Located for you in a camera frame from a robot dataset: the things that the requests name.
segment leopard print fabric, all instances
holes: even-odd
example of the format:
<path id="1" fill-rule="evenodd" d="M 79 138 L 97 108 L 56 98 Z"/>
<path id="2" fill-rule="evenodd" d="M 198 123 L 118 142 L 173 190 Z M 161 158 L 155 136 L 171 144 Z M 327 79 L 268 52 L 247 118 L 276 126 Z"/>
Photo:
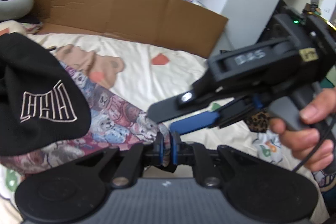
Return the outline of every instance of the leopard print fabric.
<path id="1" fill-rule="evenodd" d="M 259 113 L 244 119 L 244 122 L 250 131 L 265 133 L 268 129 L 270 118 L 271 116 L 267 112 L 267 109 L 263 109 Z"/>

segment white embroidery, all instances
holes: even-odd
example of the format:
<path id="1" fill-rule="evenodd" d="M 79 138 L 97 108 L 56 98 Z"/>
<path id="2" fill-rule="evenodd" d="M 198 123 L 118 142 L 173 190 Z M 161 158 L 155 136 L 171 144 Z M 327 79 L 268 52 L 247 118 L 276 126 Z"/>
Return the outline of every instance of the white embroidery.
<path id="1" fill-rule="evenodd" d="M 33 94 L 28 91 L 23 93 L 20 120 L 25 122 L 32 117 L 52 122 L 74 122 L 77 120 L 70 97 L 61 80 L 45 94 Z"/>

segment black cable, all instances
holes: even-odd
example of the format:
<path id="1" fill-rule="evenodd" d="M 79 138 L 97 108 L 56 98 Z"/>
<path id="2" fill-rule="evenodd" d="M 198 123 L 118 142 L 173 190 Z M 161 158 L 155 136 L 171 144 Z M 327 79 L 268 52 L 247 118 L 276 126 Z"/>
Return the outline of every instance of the black cable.
<path id="1" fill-rule="evenodd" d="M 335 114 L 332 115 L 332 121 L 327 129 L 327 131 L 322 135 L 320 133 L 320 140 L 317 145 L 313 148 L 313 150 L 292 170 L 292 172 L 297 172 L 303 165 L 307 163 L 307 161 L 313 156 L 313 154 L 320 148 L 324 140 L 330 135 L 331 130 L 333 129 L 334 125 L 336 124 L 336 116 Z"/>

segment gray travel pillow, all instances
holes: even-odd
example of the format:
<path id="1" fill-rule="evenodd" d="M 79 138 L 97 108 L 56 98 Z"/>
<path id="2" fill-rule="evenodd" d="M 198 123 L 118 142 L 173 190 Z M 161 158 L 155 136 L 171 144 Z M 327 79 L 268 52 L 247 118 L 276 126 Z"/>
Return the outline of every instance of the gray travel pillow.
<path id="1" fill-rule="evenodd" d="M 19 19 L 28 14 L 34 0 L 0 0 L 0 21 Z"/>

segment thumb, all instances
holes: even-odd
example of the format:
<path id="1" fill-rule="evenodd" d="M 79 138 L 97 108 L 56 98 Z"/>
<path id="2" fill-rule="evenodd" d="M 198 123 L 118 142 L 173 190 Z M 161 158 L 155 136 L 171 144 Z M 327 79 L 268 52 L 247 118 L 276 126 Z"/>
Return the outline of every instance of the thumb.
<path id="1" fill-rule="evenodd" d="M 317 97 L 300 111 L 301 119 L 312 124 L 325 119 L 336 109 L 336 89 L 324 89 Z"/>

